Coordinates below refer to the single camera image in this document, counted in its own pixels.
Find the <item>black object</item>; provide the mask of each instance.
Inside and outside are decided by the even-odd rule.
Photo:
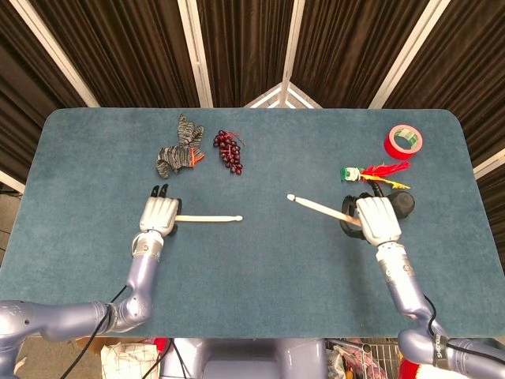
[[[368,184],[372,187],[373,193],[376,197],[384,197],[384,193],[377,182],[373,180],[368,180]],[[354,216],[356,211],[356,200],[365,197],[371,197],[370,193],[363,192],[359,197],[347,195],[344,197],[342,202],[342,213]],[[394,191],[387,195],[387,198],[391,202],[393,209],[395,210],[395,215],[399,219],[405,219],[414,209],[416,204],[413,196],[406,191]],[[365,240],[363,231],[361,229],[352,229],[346,221],[340,220],[340,227],[351,238],[359,238]]]

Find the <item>brown curtain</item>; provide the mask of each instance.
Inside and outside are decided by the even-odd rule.
[[[25,182],[47,116],[85,107],[9,2],[0,2],[0,170]]]
[[[477,180],[505,272],[505,164]]]
[[[175,0],[31,3],[102,107],[199,107]]]
[[[291,81],[321,107],[368,107],[428,0],[306,0]]]
[[[293,0],[197,0],[214,107],[243,107],[282,81]]]
[[[474,166],[505,148],[505,0],[451,2],[384,107],[449,109]]]

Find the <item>floor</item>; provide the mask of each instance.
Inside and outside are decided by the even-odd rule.
[[[0,195],[0,265],[9,241],[9,233],[16,219],[20,198]],[[81,348],[75,342],[49,343],[39,337],[29,338],[21,350],[19,360],[24,365],[17,371],[22,379],[55,379],[60,377]],[[100,357],[85,353],[79,364],[68,376],[69,379],[101,378]]]

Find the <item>black cable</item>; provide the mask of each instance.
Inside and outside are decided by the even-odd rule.
[[[184,364],[184,361],[182,360],[181,353],[179,353],[179,349],[177,349],[177,345],[174,343],[174,349],[175,349],[175,354],[177,354],[177,357],[179,358],[179,363],[181,364],[181,370],[182,370],[182,375],[184,376],[184,379],[188,379],[186,376],[186,365]]]
[[[428,296],[425,295],[425,299],[426,299],[427,302],[429,302],[429,305],[432,307],[432,311],[433,311],[432,318],[428,322],[428,330],[429,330],[430,334],[433,336],[435,333],[433,332],[432,324],[433,324],[433,321],[435,320],[435,317],[436,317],[436,307],[433,304],[433,302],[429,299]],[[455,339],[454,338],[450,338],[447,341],[447,346],[448,347],[452,347],[453,349],[455,349],[457,351],[461,351],[463,353],[472,354],[472,355],[476,355],[478,357],[491,359],[492,361],[495,361],[495,362],[501,363],[502,365],[505,365],[505,360],[503,360],[503,359],[500,359],[500,358],[495,357],[493,355],[481,353],[480,351],[469,350],[469,349],[465,349],[464,347],[455,346],[452,343],[449,343],[452,340],[455,340]]]
[[[156,359],[156,362],[154,365],[151,366],[151,368],[149,369],[149,371],[147,373],[144,374],[144,376],[142,377],[142,379],[146,379],[146,377],[148,377],[148,375],[151,373],[151,371],[153,371],[155,369],[155,367],[157,367],[157,365],[163,360],[163,358],[165,358],[165,355],[168,354],[168,352],[170,351],[170,348],[172,347],[172,344],[174,343],[174,340],[170,340],[168,346],[166,347],[166,350],[163,352],[163,354],[161,354],[159,356],[158,359]]]
[[[121,294],[125,291],[126,287],[127,286],[124,286],[118,292],[118,294],[114,296],[114,298],[112,299],[111,302],[115,302],[118,299],[118,297],[121,296]],[[92,344],[92,341],[95,339],[96,335],[98,334],[98,331],[102,328],[102,325],[105,322],[105,320],[108,317],[109,317],[109,320],[110,320],[110,315],[111,314],[112,314],[112,307],[111,307],[110,304],[107,304],[107,311],[105,312],[105,315],[102,317],[102,320],[100,320],[98,326],[96,327],[96,329],[93,332],[93,334],[91,335],[91,337],[89,337],[89,341],[86,343],[86,345],[84,346],[84,348],[80,351],[79,355],[77,356],[77,358],[75,358],[75,360],[72,362],[72,364],[69,366],[69,368],[66,369],[66,371],[63,373],[63,375],[60,376],[60,379],[65,379],[69,375],[69,373],[74,369],[74,367],[77,366],[77,363],[79,363],[80,359],[83,357],[83,355],[86,352],[86,350]]]

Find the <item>knit glove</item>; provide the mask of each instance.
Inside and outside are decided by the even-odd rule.
[[[202,125],[196,126],[194,122],[188,121],[186,116],[181,114],[177,133],[179,145],[162,148],[159,151],[156,168],[162,178],[168,178],[170,168],[177,174],[181,167],[195,167],[205,157],[200,150],[204,136]]]

